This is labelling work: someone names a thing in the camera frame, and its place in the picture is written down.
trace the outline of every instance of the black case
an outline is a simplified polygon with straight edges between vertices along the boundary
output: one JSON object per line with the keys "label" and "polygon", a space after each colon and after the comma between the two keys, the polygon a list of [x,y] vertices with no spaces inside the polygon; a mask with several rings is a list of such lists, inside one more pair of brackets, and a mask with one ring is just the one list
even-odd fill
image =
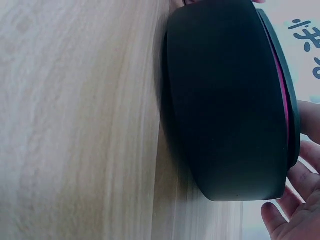
{"label": "black case", "polygon": [[[289,139],[272,47],[285,78]],[[168,21],[166,50],[183,150],[203,194],[212,201],[280,198],[298,159],[300,123],[286,59],[264,12],[250,0],[179,8]]]}

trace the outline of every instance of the finger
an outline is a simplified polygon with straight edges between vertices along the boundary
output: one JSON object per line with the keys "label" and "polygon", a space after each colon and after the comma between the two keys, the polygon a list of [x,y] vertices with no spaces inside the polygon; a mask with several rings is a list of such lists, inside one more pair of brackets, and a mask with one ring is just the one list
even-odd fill
{"label": "finger", "polygon": [[320,144],[320,104],[298,101],[301,133]]}
{"label": "finger", "polygon": [[302,203],[292,214],[291,218],[293,218],[295,215],[297,215],[298,213],[300,213],[302,210],[306,209],[306,203]]}
{"label": "finger", "polygon": [[320,146],[309,141],[302,141],[300,157],[306,160],[318,173],[320,173]]}
{"label": "finger", "polygon": [[298,207],[303,203],[288,186],[285,186],[283,196],[277,200],[285,215],[291,219]]}
{"label": "finger", "polygon": [[298,161],[288,172],[288,179],[301,197],[307,201],[316,189],[320,176],[319,174],[312,173],[305,165]]}
{"label": "finger", "polygon": [[277,239],[288,222],[271,202],[262,206],[261,215],[271,238]]}

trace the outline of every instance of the wooden table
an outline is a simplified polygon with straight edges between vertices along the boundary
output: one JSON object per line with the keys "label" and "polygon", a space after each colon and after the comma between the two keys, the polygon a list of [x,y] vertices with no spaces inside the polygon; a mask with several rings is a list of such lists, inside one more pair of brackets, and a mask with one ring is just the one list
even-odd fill
{"label": "wooden table", "polygon": [[181,2],[1,5],[2,240],[241,239],[242,204],[199,192],[161,117]]}

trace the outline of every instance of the wooden surface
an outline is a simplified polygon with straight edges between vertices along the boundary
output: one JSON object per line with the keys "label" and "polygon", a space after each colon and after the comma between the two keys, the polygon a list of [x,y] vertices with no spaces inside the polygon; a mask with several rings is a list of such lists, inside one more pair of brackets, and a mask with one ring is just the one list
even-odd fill
{"label": "wooden surface", "polygon": [[160,124],[169,1],[0,2],[1,240],[241,238]]}

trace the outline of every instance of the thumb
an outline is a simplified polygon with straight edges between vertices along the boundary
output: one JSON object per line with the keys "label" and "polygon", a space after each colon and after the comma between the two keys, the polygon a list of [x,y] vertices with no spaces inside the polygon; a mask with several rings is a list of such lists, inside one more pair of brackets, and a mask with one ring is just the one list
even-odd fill
{"label": "thumb", "polygon": [[298,101],[301,133],[320,144],[320,104]]}

